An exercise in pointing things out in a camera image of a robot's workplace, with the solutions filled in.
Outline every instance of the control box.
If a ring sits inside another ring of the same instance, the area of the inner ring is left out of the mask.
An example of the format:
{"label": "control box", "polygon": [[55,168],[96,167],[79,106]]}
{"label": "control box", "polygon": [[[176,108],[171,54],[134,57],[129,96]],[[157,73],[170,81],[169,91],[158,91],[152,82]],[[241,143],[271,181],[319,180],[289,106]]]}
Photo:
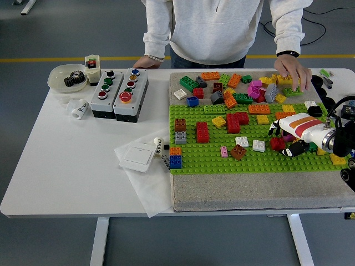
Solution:
{"label": "control box", "polygon": [[147,88],[148,72],[145,69],[129,68],[113,105],[118,121],[138,121]]}
{"label": "control box", "polygon": [[90,107],[95,117],[116,118],[113,105],[123,78],[122,72],[105,71],[103,73],[90,101]]}

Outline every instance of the gray control box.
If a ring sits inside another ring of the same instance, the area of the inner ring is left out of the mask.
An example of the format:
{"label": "gray control box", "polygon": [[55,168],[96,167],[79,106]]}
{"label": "gray control box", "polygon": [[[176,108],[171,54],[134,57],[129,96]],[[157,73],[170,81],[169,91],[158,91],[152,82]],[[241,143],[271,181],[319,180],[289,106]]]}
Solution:
{"label": "gray control box", "polygon": [[105,71],[95,89],[94,95],[90,101],[90,107],[95,117],[115,119],[116,116],[113,110],[113,105],[123,81],[123,73],[115,73],[112,85],[109,86],[110,90],[106,92],[106,98],[102,99],[102,96],[99,96],[99,93],[102,92],[102,86],[105,85],[104,80],[106,78],[107,72]]}
{"label": "gray control box", "polygon": [[[135,79],[135,88],[130,88],[131,86],[129,85],[132,83],[132,76]],[[147,88],[148,72],[145,69],[138,70],[129,68],[124,75],[124,80],[122,81],[121,88],[118,91],[113,105],[113,110],[118,121],[133,123],[138,121]],[[126,92],[126,90],[131,90],[132,95],[130,101],[125,103],[120,99],[120,95]]]}

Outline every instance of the wristwatch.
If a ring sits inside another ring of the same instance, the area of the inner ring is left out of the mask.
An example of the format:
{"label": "wristwatch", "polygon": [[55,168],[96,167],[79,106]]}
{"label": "wristwatch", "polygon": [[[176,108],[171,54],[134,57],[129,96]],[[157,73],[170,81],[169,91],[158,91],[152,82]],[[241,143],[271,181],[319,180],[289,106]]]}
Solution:
{"label": "wristwatch", "polygon": [[297,52],[295,52],[295,51],[283,51],[283,52],[279,52],[279,53],[276,54],[276,56],[278,57],[279,55],[282,55],[282,54],[289,54],[289,55],[291,55],[291,56],[293,56],[293,57],[299,57],[299,56],[300,56],[300,54],[297,53]]}

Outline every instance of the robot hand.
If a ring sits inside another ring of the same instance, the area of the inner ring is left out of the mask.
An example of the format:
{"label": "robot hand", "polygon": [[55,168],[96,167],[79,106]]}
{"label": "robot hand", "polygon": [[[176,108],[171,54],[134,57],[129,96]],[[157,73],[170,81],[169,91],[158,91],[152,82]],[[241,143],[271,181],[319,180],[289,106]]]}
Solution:
{"label": "robot hand", "polygon": [[282,129],[301,139],[290,145],[289,148],[280,151],[285,156],[294,157],[308,151],[311,142],[327,152],[332,152],[335,129],[324,128],[322,121],[308,114],[300,113],[276,120],[270,126],[269,136],[273,134],[274,129],[276,129],[276,135],[280,134]]}

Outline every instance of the cable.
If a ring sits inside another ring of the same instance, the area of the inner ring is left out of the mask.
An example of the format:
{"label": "cable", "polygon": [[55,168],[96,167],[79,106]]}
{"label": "cable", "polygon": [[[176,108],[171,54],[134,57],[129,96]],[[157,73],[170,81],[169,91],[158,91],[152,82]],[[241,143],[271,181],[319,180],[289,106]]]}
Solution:
{"label": "cable", "polygon": [[[308,11],[308,10],[305,10],[305,9],[304,9],[304,11],[306,11],[306,12],[308,12],[308,13],[310,13],[310,14],[314,14],[314,15],[323,15],[323,14],[327,14],[327,13],[329,13],[329,12],[332,12],[332,11],[335,11],[335,10],[339,10],[339,9],[355,9],[355,7],[341,7],[341,8],[335,8],[335,9],[329,10],[329,11],[324,12],[324,13],[313,13],[313,12]],[[323,24],[318,23],[318,22],[315,22],[315,21],[311,21],[311,20],[306,19],[306,18],[304,18],[304,17],[302,17],[302,18],[303,18],[304,20],[308,21],[308,22],[311,22],[311,23],[313,23],[313,24],[318,24],[318,25],[322,26],[323,29],[324,29],[324,32],[323,32],[322,35],[321,35],[320,37],[318,37],[317,39],[315,39],[315,40],[313,40],[313,41],[311,41],[311,42],[309,42],[309,43],[303,43],[303,44],[301,44],[301,46],[309,45],[309,44],[311,44],[311,43],[314,43],[314,42],[318,41],[318,40],[321,39],[321,38],[325,35],[325,33],[327,32],[327,29],[326,29],[326,27],[325,27]],[[275,37],[275,36],[276,36],[275,33],[266,28],[266,25],[268,25],[268,24],[271,23],[271,22],[272,22],[272,21],[268,21],[268,22],[266,22],[265,24],[263,24],[263,23],[261,23],[261,22],[259,22],[259,23],[263,26],[264,31],[265,31],[267,34],[269,34],[269,35],[272,36],[272,37]]]}

